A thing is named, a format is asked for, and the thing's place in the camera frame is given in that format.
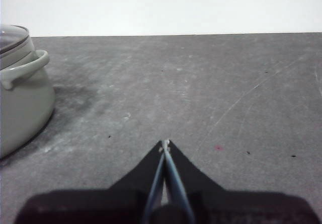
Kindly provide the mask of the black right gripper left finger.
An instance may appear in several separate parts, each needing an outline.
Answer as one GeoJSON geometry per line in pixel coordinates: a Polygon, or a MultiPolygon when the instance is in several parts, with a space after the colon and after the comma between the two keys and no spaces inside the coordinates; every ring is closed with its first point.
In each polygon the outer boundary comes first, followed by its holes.
{"type": "Polygon", "coordinates": [[[107,189],[61,189],[30,197],[15,223],[140,223],[162,158],[157,144],[107,189]]]}

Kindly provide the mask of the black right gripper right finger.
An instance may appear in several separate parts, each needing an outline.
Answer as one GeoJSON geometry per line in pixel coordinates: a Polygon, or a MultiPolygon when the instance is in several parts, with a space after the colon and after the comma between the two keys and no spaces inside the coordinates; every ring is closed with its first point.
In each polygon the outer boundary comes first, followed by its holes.
{"type": "Polygon", "coordinates": [[[267,191],[227,190],[201,172],[171,141],[165,154],[172,182],[196,223],[317,223],[308,202],[267,191]]]}

